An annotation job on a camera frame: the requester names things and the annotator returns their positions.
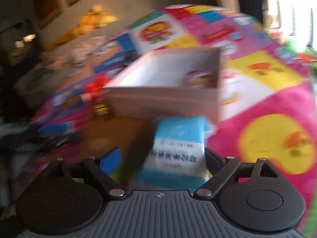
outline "silver pin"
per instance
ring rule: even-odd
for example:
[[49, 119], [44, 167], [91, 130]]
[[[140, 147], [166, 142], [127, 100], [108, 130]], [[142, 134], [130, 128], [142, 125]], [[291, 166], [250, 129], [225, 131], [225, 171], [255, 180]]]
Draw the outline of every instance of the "silver pin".
[[122, 197], [125, 192], [122, 189], [112, 189], [109, 194], [113, 197]]
[[212, 194], [212, 191], [209, 189], [199, 189], [196, 191], [197, 195], [202, 197], [208, 197]]

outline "yellow circle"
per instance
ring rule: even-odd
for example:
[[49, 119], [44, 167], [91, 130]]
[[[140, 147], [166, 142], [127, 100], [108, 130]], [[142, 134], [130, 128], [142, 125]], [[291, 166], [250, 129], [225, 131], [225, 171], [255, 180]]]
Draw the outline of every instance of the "yellow circle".
[[307, 172], [315, 162], [315, 146], [307, 131], [284, 114], [261, 116], [243, 129], [239, 152], [246, 162], [271, 159], [291, 175]]

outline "light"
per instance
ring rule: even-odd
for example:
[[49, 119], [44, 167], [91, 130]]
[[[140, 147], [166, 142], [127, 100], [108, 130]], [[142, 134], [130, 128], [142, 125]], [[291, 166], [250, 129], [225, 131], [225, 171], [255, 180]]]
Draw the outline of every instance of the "light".
[[27, 35], [23, 38], [24, 42], [31, 42], [33, 39], [35, 39], [36, 35], [32, 34], [32, 35]]
[[24, 42], [23, 41], [17, 41], [15, 42], [15, 47], [19, 48], [19, 47], [24, 47]]

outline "blue and white packet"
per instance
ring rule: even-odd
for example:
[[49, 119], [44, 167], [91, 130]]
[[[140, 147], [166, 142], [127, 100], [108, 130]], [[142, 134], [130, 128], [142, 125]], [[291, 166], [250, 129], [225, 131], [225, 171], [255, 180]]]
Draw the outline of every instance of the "blue and white packet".
[[205, 116], [161, 120], [134, 183], [145, 189], [194, 192], [208, 179], [205, 140], [214, 133]]

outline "black gripper pad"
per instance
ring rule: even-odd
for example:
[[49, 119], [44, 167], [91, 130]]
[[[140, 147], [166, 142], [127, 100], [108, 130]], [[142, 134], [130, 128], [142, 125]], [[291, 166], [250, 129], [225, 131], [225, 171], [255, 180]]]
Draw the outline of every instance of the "black gripper pad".
[[101, 216], [71, 234], [51, 236], [28, 230], [20, 238], [304, 238], [296, 230], [253, 234], [229, 224], [213, 203], [199, 201], [187, 191], [134, 191], [111, 201]]

